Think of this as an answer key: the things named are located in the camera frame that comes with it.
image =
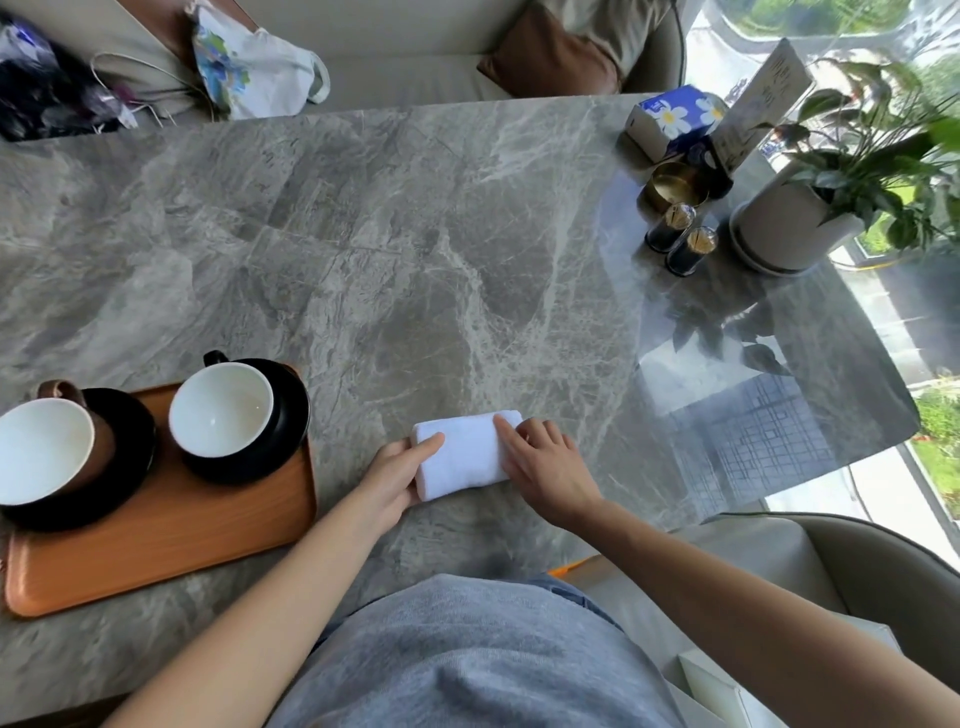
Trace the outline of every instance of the white flower pot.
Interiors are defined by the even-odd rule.
[[[733,246],[751,268],[799,276],[845,240],[863,232],[855,215],[823,223],[829,206],[806,184],[788,181],[791,162],[731,216]]]

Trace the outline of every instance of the person's left hand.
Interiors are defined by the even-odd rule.
[[[443,443],[444,434],[438,432],[416,446],[411,447],[404,438],[376,452],[367,474],[350,495],[363,502],[380,535],[393,528],[407,508],[420,502],[414,483],[417,468]]]

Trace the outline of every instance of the cup handle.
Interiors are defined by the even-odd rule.
[[[66,379],[50,379],[36,388],[36,398],[38,400],[48,397],[59,400],[70,400],[81,407],[86,407],[84,393],[80,391],[80,388],[76,384]]]
[[[229,359],[227,359],[227,355],[221,352],[219,349],[214,349],[212,352],[207,352],[204,354],[205,367],[212,367],[214,364],[223,364],[226,361],[229,361]]]

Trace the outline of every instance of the gold bowl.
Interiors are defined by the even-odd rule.
[[[689,164],[668,161],[654,170],[641,192],[650,206],[663,215],[671,205],[686,203],[694,207],[707,200],[704,175]]]

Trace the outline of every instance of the hand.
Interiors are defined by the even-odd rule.
[[[603,501],[577,446],[555,423],[530,418],[514,430],[495,415],[493,425],[507,451],[504,471],[545,520],[573,531]]]
[[[409,438],[404,438],[376,452],[367,473],[348,497],[363,503],[381,536],[397,524],[407,508],[420,502],[414,483],[417,468],[443,443],[444,434],[438,432],[416,446],[411,447]]]

